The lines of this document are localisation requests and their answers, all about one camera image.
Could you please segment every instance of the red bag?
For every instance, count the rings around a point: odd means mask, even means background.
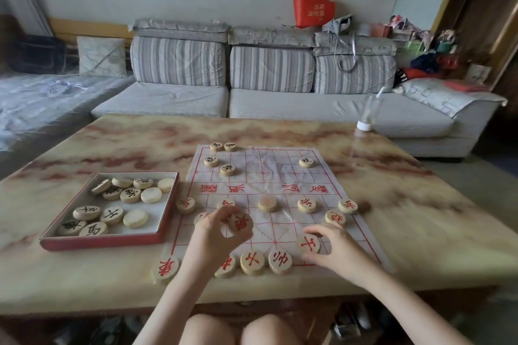
[[[333,0],[293,0],[295,22],[299,28],[322,26],[335,17]]]

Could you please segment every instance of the finger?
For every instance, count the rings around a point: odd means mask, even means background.
[[[329,255],[315,254],[314,252],[306,252],[302,254],[302,259],[307,263],[327,267]]]
[[[207,217],[214,221],[223,221],[230,217],[233,213],[239,213],[241,209],[237,206],[223,206],[216,209]]]
[[[320,234],[322,236],[330,237],[332,234],[334,234],[338,229],[335,226],[328,225],[328,224],[314,224],[309,225],[302,229],[304,233],[312,233],[312,234]]]
[[[234,236],[227,237],[227,241],[230,244],[232,250],[239,247],[245,241],[250,240],[253,236],[252,229],[243,229],[242,231],[237,232]]]

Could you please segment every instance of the red character on piece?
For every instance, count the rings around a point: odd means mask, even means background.
[[[340,214],[338,214],[338,213],[333,213],[333,214],[331,215],[331,219],[332,219],[333,221],[341,222],[341,221],[343,220],[343,217],[342,217],[342,216],[340,216]]]
[[[199,188],[200,192],[216,192],[217,191],[217,185],[216,184],[202,184],[202,186]]]
[[[286,256],[286,253],[284,253],[284,255],[281,255],[281,251],[277,251],[274,254],[274,262],[276,261],[279,261],[279,267],[288,262],[288,257]]]
[[[313,192],[313,191],[325,192],[325,193],[329,192],[329,191],[327,191],[327,187],[325,185],[314,185],[313,187],[311,187],[311,192]]]
[[[191,198],[187,198],[187,199],[180,201],[180,205],[182,205],[184,207],[188,207],[190,202],[191,202]]]
[[[300,192],[298,189],[298,185],[296,185],[296,184],[283,184],[282,188],[284,189],[284,191]]]
[[[161,266],[159,267],[159,274],[161,277],[165,276],[167,273],[171,271],[171,266],[174,261],[169,258],[166,262],[160,262]]]
[[[259,263],[259,261],[255,258],[256,254],[257,254],[257,252],[254,252],[254,255],[252,256],[252,253],[249,252],[248,256],[245,258],[245,261],[250,261],[250,263],[248,264],[249,266],[252,266],[252,262]]]
[[[351,201],[346,201],[346,204],[344,206],[349,207],[351,209],[354,209],[356,207],[356,206],[354,206],[354,203],[352,203]]]
[[[227,260],[221,265],[221,267],[223,267],[223,269],[226,270],[226,268],[229,267],[231,263],[232,257],[228,257]]]
[[[315,239],[313,239],[312,237],[309,238],[308,240],[308,237],[307,236],[304,236],[304,240],[306,241],[304,244],[301,244],[301,247],[304,247],[304,246],[308,246],[309,247],[309,250],[311,252],[313,252],[313,247],[316,248],[316,243],[315,243]]]
[[[244,191],[244,185],[229,185],[229,192]]]
[[[249,220],[250,218],[247,218],[246,215],[243,215],[243,217],[236,216],[236,221],[234,222],[234,224],[236,225],[236,231],[245,229],[248,225]]]

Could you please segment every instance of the bed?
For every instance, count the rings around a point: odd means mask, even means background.
[[[0,180],[86,126],[93,108],[134,81],[0,73]]]

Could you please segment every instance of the bare leg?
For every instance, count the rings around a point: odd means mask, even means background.
[[[244,328],[241,345],[301,345],[297,336],[277,315],[265,315]]]
[[[236,343],[229,325],[214,316],[198,314],[185,323],[180,345],[234,345]]]

